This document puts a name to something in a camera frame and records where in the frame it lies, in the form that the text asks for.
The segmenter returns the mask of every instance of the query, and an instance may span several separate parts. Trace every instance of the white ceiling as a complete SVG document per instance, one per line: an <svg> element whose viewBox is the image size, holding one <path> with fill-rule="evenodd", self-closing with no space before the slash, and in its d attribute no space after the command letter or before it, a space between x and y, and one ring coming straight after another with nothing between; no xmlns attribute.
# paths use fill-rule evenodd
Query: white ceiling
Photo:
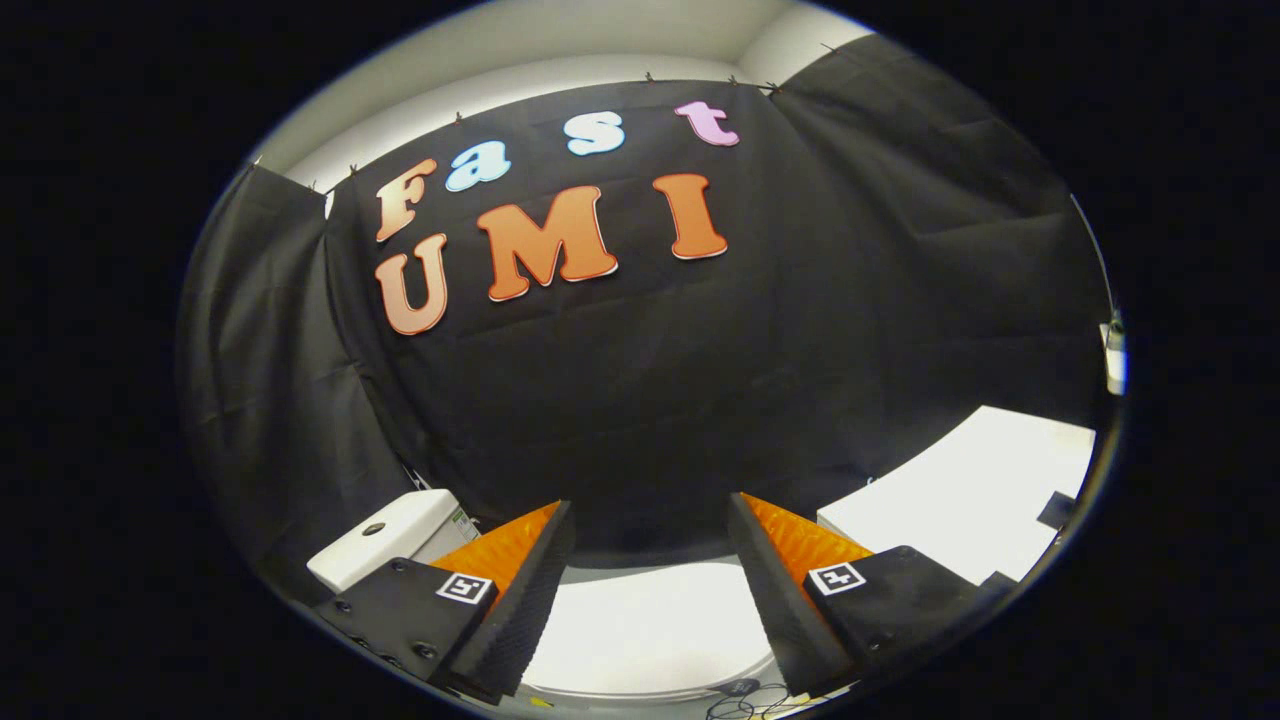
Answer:
<svg viewBox="0 0 1280 720"><path fill-rule="evenodd" d="M480 73L579 55L645 54L736 64L794 0L495 0L389 47L316 94L264 141L289 168L360 120Z"/></svg>

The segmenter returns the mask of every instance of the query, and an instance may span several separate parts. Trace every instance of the black fabric backdrop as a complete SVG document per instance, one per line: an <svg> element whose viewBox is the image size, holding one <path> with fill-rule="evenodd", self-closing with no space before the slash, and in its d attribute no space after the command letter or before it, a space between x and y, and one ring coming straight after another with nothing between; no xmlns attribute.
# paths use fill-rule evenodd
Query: black fabric backdrop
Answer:
<svg viewBox="0 0 1280 720"><path fill-rule="evenodd" d="M737 132L700 141L704 100ZM613 110L626 142L579 158L568 118ZM513 167L453 193L462 150ZM425 158L417 217L385 243L376 191ZM682 261L650 183L692 172L728 240ZM612 275L492 302L476 218L594 184ZM557 92L466 118L324 199L247 168L214 213L183 301L179 380L215 501L270 582L323 597L305 561L412 489L399 461L493 527L556 498L577 565L728 551L724 496L805 515L892 470L978 405L1093 425L1100 265L1066 188L959 85L869 36L765 96L713 82ZM448 307L387 323L374 268L443 232ZM425 297L407 272L408 299Z"/></svg>

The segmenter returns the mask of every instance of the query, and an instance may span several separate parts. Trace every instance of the pink letter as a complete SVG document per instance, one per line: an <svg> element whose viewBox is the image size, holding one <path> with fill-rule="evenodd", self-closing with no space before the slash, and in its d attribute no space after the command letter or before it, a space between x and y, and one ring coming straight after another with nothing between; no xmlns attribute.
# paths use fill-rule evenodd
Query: pink letter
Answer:
<svg viewBox="0 0 1280 720"><path fill-rule="evenodd" d="M701 100L676 108L677 115L689 118L689 124L694 127L698 137L708 145L737 145L736 132L724 132L716 120L724 119L724 110L708 108Z"/></svg>

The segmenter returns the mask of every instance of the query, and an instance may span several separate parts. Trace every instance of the foam letter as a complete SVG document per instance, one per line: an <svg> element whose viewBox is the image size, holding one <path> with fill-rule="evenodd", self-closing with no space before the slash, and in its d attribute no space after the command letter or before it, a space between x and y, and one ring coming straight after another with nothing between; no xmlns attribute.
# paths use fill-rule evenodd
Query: foam letter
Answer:
<svg viewBox="0 0 1280 720"><path fill-rule="evenodd" d="M453 159L452 167L457 168L449 173L444 181L444 188L449 192L461 192L477 182L489 182L500 178L511 169L507 161L507 146L497 140L481 142L470 150L463 150Z"/></svg>
<svg viewBox="0 0 1280 720"><path fill-rule="evenodd" d="M521 264L539 284L552 284L556 260L564 247L564 265L561 277L568 282L608 275L618 269L618 260L604 249L600 225L595 218L595 201L600 188L584 186L561 191L552 200L547 224L538 227L516 205L494 208L476 220L480 229L489 233L493 254L493 286L489 300L502 302L529 292L529 281L516 266Z"/></svg>
<svg viewBox="0 0 1280 720"><path fill-rule="evenodd" d="M444 236L436 233L413 249L413 255L422 260L422 274L426 277L426 302L417 310L408 306L408 295L404 291L403 270L408 263L404 254L383 260L383 264L374 270L374 277L383 286L387 319L396 332L401 334L426 332L444 315L444 307L449 302L449 288L444 283L444 259L440 258L444 242Z"/></svg>
<svg viewBox="0 0 1280 720"><path fill-rule="evenodd" d="M378 199L383 201L383 227L378 231L378 242L384 242L413 222L415 211L406 204L416 205L422 200L422 191L426 190L422 178L434 172L435 160L428 158L378 191Z"/></svg>
<svg viewBox="0 0 1280 720"><path fill-rule="evenodd" d="M608 152L617 150L626 133L618 127L622 118L617 113L586 113L570 118L564 123L564 135L575 138L568 141L568 151L575 155L590 155L593 152Z"/></svg>
<svg viewBox="0 0 1280 720"><path fill-rule="evenodd" d="M716 120L724 119L724 110L708 108L707 102L698 100L689 105L676 108L676 114L689 118L689 124L694 127L698 137L708 145L737 145L736 132L724 132Z"/></svg>
<svg viewBox="0 0 1280 720"><path fill-rule="evenodd" d="M703 176L663 176L653 181L653 187L667 196L671 217L676 220L676 243L671 252L681 260L714 258L728 250L728 241L716 233L712 215L707 211L703 188L709 183Z"/></svg>

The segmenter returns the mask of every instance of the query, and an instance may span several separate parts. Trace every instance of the letter u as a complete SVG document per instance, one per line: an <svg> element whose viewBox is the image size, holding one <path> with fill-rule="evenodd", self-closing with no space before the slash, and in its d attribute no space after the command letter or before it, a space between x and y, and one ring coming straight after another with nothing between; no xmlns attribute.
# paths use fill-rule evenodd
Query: letter u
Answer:
<svg viewBox="0 0 1280 720"><path fill-rule="evenodd" d="M383 307L387 310L387 320L392 328L401 334L419 334L435 327L444 316L444 307L449 302L449 288L444 282L444 259L442 249L445 237L443 233L433 234L413 249L413 255L422 260L422 274L426 278L426 302L413 309L408 305L408 295L404 290L404 265L408 256L404 254L388 258L374 275L383 286Z"/></svg>

